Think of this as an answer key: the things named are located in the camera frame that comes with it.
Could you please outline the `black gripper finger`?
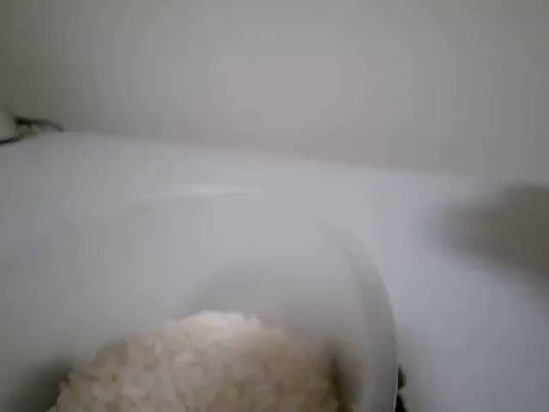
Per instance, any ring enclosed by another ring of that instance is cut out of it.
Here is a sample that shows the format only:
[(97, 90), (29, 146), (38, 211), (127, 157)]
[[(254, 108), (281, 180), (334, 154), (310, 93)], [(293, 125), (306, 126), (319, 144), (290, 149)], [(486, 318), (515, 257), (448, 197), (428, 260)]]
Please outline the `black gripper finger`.
[(397, 382), (397, 394), (396, 394), (396, 412), (407, 412), (405, 403), (403, 401), (401, 391), (406, 385), (406, 375), (402, 371), (401, 367), (398, 367), (398, 382)]

